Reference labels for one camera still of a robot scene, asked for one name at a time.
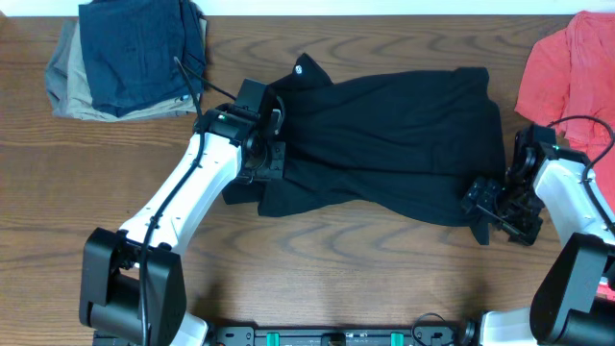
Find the red cloth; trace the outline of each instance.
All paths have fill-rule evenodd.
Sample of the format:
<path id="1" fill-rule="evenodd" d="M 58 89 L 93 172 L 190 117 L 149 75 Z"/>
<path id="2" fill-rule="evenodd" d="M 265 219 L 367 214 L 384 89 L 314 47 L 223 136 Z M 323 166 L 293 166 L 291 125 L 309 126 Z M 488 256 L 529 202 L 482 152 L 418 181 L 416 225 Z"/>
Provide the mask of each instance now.
<path id="1" fill-rule="evenodd" d="M 615 127 L 615 14 L 580 12 L 566 29 L 538 41 L 529 55 L 515 110 L 539 125 L 569 115 L 596 116 Z M 593 160 L 608 144 L 606 129 L 590 120 L 569 120 L 573 149 Z M 594 167 L 596 182 L 615 207 L 615 149 Z"/>

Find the black cable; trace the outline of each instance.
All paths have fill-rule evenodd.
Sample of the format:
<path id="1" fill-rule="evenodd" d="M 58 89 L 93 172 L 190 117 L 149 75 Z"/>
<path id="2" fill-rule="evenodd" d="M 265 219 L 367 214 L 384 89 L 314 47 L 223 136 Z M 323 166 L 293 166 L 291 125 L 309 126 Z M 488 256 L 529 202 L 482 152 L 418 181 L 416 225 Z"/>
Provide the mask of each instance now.
<path id="1" fill-rule="evenodd" d="M 188 80 L 188 76 L 185 74 L 184 67 L 182 63 L 175 58 L 175 63 L 177 64 L 180 72 L 182 73 L 182 77 L 190 91 L 190 96 L 192 97 L 192 102 L 194 103 L 194 107 L 196 108 L 196 113 L 199 119 L 199 127 L 200 127 L 200 140 L 199 140 L 199 151 L 196 156 L 196 159 L 190 165 L 190 168 L 185 172 L 182 178 L 178 181 L 178 183 L 173 187 L 173 190 L 166 196 L 160 207 L 150 218 L 150 224 L 147 228 L 147 232 L 145 233 L 145 237 L 143 238 L 143 243 L 141 244 L 141 254 L 139 258 L 139 299 L 141 304 L 141 329 L 143 332 L 143 336 L 141 338 L 141 344 L 143 346 L 149 346 L 150 344 L 150 331 L 149 331 L 149 323 L 148 323 L 148 313 L 147 313 L 147 249 L 152 240 L 152 233 L 155 229 L 157 229 L 158 222 L 162 217 L 162 213 L 166 209 L 166 207 L 171 203 L 173 197 L 178 193 L 178 191 L 182 188 L 184 183 L 188 180 L 192 172 L 200 166 L 201 157 L 203 157 L 203 151 L 205 150 L 205 119 L 203 118 L 203 113 L 201 112 L 200 99 L 197 99 L 196 93 Z"/>
<path id="2" fill-rule="evenodd" d="M 199 79 L 199 81 L 203 82 L 204 84 L 208 85 L 209 87 L 211 87 L 212 89 L 218 91 L 219 93 L 227 96 L 228 98 L 232 99 L 233 101 L 236 100 L 237 98 L 232 95 L 231 93 L 224 91 L 223 89 L 219 88 L 218 86 L 213 85 L 210 81 L 206 80 L 205 78 L 203 78 L 203 76 L 200 76 L 198 73 L 192 71 L 191 69 L 183 66 L 183 69 L 185 71 L 187 71 L 189 74 L 191 74 L 192 76 L 196 77 Z"/>
<path id="3" fill-rule="evenodd" d="M 613 129 L 611 128 L 610 125 L 608 125 L 607 122 L 597 117 L 590 116 L 590 115 L 565 116 L 559 120 L 551 122 L 549 125 L 547 125 L 547 127 L 552 127 L 553 125 L 559 124 L 564 121 L 573 120 L 573 119 L 587 119 L 587 120 L 597 122 L 606 128 L 606 130 L 608 131 L 608 135 L 611 137 L 611 141 L 608 143 L 608 145 L 606 145 L 606 148 L 604 148 L 604 150 L 593 161 L 591 161 L 588 165 L 585 166 L 585 169 L 583 169 L 583 173 L 581 176 L 581 182 L 583 183 L 583 187 L 585 187 L 585 191 L 587 192 L 587 195 L 589 195 L 589 199 L 592 201 L 592 203 L 596 207 L 596 210 L 598 210 L 598 213 L 603 218 L 604 223 L 606 224 L 606 227 L 608 228 L 608 230 L 610 230 L 615 235 L 615 224 L 613 223 L 613 221 L 611 221 L 608 214 L 603 209 L 603 206 L 601 206 L 600 202 L 598 201 L 598 198 L 596 198 L 594 191 L 589 185 L 591 181 L 587 179 L 587 174 L 589 173 L 589 170 L 592 169 L 594 165 L 596 165 L 596 163 L 598 163 L 598 161 L 600 161 L 604 156 L 606 156 L 606 154 L 613 148 L 613 145 L 615 145 L 615 134 L 613 134 Z"/>
<path id="4" fill-rule="evenodd" d="M 429 317 L 429 316 L 433 316 L 433 317 L 437 317 L 439 319 L 442 320 L 442 322 L 446 323 L 446 320 L 444 318 L 442 318 L 442 316 L 440 316 L 439 314 L 435 313 L 435 312 L 428 312 L 425 313 L 423 315 L 421 315 L 421 317 L 419 317 L 414 324 L 412 325 L 412 329 L 410 330 L 410 332 L 412 333 L 412 338 L 414 339 L 414 342 L 418 343 L 420 346 L 427 346 L 423 341 L 421 341 L 421 339 L 419 339 L 416 336 L 416 333 L 414 332 L 414 330 L 416 329 L 416 325 L 421 322 L 422 319 L 424 319 L 425 317 Z M 446 328 L 450 329 L 451 332 L 453 332 L 453 341 L 446 343 L 446 344 L 442 344 L 442 346 L 450 346 L 450 345 L 454 345 L 455 344 L 455 331 L 453 330 L 453 328 L 449 327 L 449 326 L 445 326 Z"/>

